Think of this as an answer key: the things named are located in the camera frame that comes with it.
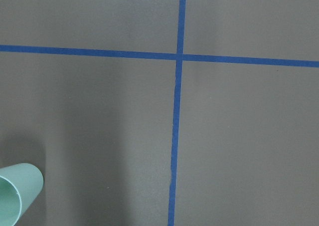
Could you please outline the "light green plastic cup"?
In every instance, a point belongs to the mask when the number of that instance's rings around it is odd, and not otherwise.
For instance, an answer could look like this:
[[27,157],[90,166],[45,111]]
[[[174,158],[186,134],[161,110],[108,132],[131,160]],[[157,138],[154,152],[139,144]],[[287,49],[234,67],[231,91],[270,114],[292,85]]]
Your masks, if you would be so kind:
[[14,226],[43,188],[40,169],[21,163],[0,170],[0,224]]

